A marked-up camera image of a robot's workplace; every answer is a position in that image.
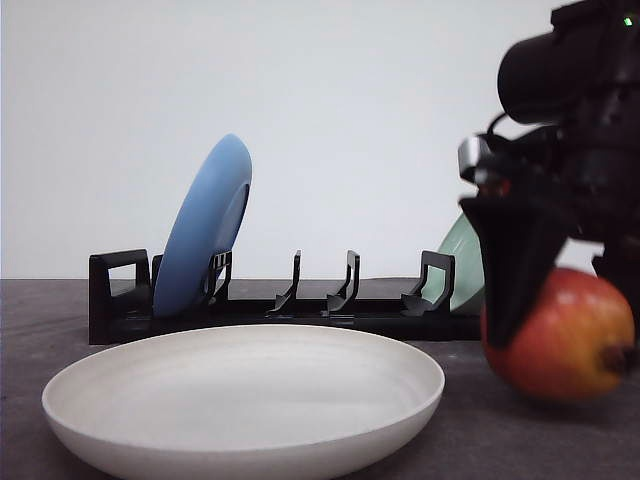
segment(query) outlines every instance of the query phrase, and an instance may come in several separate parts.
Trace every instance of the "apple stem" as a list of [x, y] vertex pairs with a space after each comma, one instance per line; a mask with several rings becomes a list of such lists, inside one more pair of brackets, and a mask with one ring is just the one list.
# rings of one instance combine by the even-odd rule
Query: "apple stem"
[[630, 373], [640, 363], [640, 354], [636, 347], [612, 345], [602, 351], [604, 368], [618, 374]]

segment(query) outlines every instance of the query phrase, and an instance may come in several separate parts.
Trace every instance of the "black dish rack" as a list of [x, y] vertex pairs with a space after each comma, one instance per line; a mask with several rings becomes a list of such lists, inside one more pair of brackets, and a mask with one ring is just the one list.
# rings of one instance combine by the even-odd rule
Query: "black dish rack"
[[[326, 298], [298, 298], [301, 252], [293, 259], [291, 286], [273, 300], [229, 298], [232, 252], [211, 257], [204, 298], [180, 315], [153, 315], [153, 291], [162, 255], [153, 257], [151, 275], [146, 250], [91, 255], [89, 258], [89, 343], [106, 345], [205, 327], [251, 324], [320, 325], [376, 333], [399, 340], [477, 340], [477, 315], [456, 315], [450, 311], [455, 279], [455, 258], [423, 251], [420, 278], [400, 298], [359, 298], [360, 255], [347, 253], [346, 279], [339, 290]], [[135, 287], [112, 294], [109, 270], [136, 266]], [[422, 298], [429, 267], [445, 273], [440, 297]], [[224, 271], [224, 280], [216, 281]]]

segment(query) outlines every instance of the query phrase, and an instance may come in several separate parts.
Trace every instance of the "gray table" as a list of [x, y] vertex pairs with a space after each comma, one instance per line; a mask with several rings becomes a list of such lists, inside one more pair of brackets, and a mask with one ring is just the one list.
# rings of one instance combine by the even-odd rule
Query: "gray table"
[[[408, 280], [374, 280], [363, 296], [406, 290]], [[303, 295], [335, 283], [304, 282]], [[235, 281], [231, 295], [271, 296], [286, 282]], [[640, 374], [606, 398], [579, 407], [534, 405], [487, 366], [477, 342], [412, 342], [444, 368], [435, 416], [412, 442], [344, 480], [640, 478]], [[69, 453], [40, 405], [47, 381], [105, 347], [87, 344], [87, 282], [2, 282], [2, 479], [112, 478]]]

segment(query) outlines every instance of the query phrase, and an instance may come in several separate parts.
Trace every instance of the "plate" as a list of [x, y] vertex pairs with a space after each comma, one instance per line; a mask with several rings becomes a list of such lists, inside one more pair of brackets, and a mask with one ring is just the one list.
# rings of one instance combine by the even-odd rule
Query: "plate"
[[411, 440], [444, 373], [385, 337], [250, 325], [153, 337], [97, 353], [45, 387], [64, 445], [123, 479], [329, 479]]
[[227, 135], [198, 171], [167, 241], [153, 297], [153, 313], [178, 314], [204, 298], [209, 260], [231, 250], [251, 185], [251, 157]]
[[[445, 236], [438, 253], [453, 255], [456, 276], [451, 296], [451, 311], [461, 315], [479, 315], [484, 302], [484, 270], [480, 240], [464, 214], [461, 214]], [[444, 290], [444, 271], [430, 268], [422, 298], [431, 302]]]

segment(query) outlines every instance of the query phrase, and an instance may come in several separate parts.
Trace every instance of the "red apple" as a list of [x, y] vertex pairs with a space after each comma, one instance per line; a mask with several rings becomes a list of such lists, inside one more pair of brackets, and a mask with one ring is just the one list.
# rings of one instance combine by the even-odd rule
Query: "red apple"
[[507, 348], [482, 345], [493, 370], [519, 391], [561, 402], [595, 397], [621, 380], [635, 330], [631, 308], [608, 281], [557, 268]]

